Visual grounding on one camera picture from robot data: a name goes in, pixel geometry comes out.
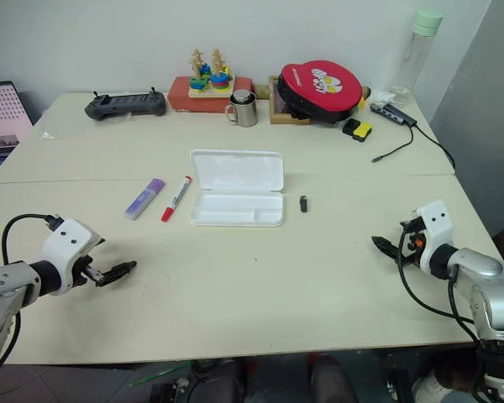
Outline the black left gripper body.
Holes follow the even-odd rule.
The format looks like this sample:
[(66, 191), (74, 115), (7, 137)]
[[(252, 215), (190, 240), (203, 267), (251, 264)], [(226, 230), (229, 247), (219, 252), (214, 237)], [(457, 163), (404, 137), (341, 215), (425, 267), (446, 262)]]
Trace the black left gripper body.
[(98, 287), (104, 286), (104, 274), (92, 267), (93, 258), (89, 255), (80, 257), (72, 266), (72, 287), (85, 285), (89, 280)]

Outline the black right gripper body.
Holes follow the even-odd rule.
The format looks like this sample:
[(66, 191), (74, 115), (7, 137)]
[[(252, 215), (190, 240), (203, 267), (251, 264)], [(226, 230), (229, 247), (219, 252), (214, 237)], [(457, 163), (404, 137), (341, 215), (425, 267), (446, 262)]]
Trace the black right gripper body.
[(420, 266), (420, 258), (425, 248), (425, 224), (422, 218), (400, 222), (402, 235), (398, 245), (398, 263), (401, 267), (409, 264)]

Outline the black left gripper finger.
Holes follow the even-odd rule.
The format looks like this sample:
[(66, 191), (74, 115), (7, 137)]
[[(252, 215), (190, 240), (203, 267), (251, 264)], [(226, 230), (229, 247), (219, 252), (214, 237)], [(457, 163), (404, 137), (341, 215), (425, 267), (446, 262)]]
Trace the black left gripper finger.
[(95, 281), (96, 287), (104, 287), (124, 277), (124, 273), (107, 272)]
[(105, 278), (121, 278), (128, 274), (137, 265), (136, 261), (123, 262), (113, 266), (110, 270), (105, 272), (103, 276)]

